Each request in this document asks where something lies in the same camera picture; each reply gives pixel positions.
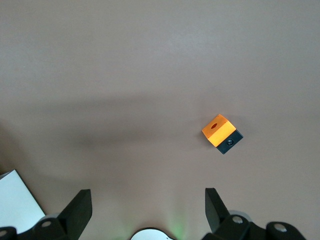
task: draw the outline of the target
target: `white circular object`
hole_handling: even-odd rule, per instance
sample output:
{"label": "white circular object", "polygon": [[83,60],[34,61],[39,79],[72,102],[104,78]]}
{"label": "white circular object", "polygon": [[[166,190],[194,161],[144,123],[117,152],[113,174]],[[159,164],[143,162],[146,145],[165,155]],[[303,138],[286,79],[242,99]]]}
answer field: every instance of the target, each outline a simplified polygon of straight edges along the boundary
{"label": "white circular object", "polygon": [[146,228],[134,234],[131,240],[173,240],[163,231],[155,228]]}

